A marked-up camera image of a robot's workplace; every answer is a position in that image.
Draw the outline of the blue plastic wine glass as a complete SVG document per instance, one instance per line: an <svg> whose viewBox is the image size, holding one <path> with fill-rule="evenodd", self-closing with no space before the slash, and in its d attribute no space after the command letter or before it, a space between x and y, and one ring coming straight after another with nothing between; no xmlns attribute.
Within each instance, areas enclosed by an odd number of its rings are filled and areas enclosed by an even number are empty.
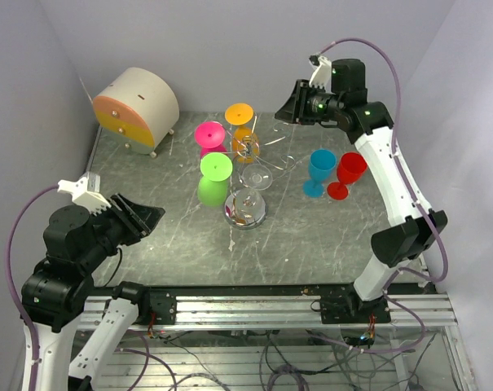
<svg viewBox="0 0 493 391"><path fill-rule="evenodd" d="M318 149L311 153L308 174L303 184L304 194L310 198L319 198L324 193L324 182L328 180L336 167L336 156L327 149Z"/></svg>

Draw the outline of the green plastic wine glass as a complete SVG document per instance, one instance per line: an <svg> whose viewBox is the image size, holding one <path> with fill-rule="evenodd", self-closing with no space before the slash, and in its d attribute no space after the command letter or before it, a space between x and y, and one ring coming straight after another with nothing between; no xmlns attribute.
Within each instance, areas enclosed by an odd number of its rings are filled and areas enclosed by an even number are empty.
<svg viewBox="0 0 493 391"><path fill-rule="evenodd" d="M232 171L231 159L224 153L210 152L202 158L197 196L203 205L217 207L225 202Z"/></svg>

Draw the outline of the red plastic wine glass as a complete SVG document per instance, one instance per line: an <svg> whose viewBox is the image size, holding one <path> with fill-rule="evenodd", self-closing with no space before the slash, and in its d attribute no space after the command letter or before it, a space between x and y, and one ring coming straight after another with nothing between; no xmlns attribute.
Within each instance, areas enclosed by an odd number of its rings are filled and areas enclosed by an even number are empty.
<svg viewBox="0 0 493 391"><path fill-rule="evenodd" d="M334 200L344 200L349 195L348 186L357 182L367 168L365 159L359 153L344 154L337 166L337 180L327 187L328 195Z"/></svg>

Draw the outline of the clear wine glass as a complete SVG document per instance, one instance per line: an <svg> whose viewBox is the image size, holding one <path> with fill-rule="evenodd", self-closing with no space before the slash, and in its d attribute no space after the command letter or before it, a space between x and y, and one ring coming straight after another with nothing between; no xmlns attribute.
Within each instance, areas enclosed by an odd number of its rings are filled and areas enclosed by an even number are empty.
<svg viewBox="0 0 493 391"><path fill-rule="evenodd" d="M262 191L273 183L271 171L263 165L251 164L240 175L243 188L233 200L236 221L242 226L259 224L266 217L266 201Z"/></svg>

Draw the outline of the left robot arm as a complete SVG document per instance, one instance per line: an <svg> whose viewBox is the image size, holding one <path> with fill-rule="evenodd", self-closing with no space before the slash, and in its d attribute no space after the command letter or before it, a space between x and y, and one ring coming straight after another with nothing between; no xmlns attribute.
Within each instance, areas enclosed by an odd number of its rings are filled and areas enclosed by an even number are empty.
<svg viewBox="0 0 493 391"><path fill-rule="evenodd" d="M119 283L100 324L73 357L74 337L87 298L95 290L93 272L120 246L149 236L165 215L159 207L136 204L112 195L108 209L93 214L79 205L53 212L44 230L46 256L22 289L29 316L25 336L37 357L37 375L24 376L24 390L96 390L101 371L132 323L151 315L150 289L140 283Z"/></svg>

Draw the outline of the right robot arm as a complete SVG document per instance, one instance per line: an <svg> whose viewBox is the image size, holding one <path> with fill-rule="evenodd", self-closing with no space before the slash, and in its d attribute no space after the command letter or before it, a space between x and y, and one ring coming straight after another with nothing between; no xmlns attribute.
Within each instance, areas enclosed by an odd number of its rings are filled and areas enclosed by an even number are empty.
<svg viewBox="0 0 493 391"><path fill-rule="evenodd" d="M345 302L346 316L362 322L373 312L394 272L418 258L447 226L444 211L435 211L416 185L398 147L387 107L368 101L365 65L359 59L330 61L313 55L310 79L299 79L275 119L292 125L342 130L364 158L384 201L389 228L371 238L372 257L354 281L357 295Z"/></svg>

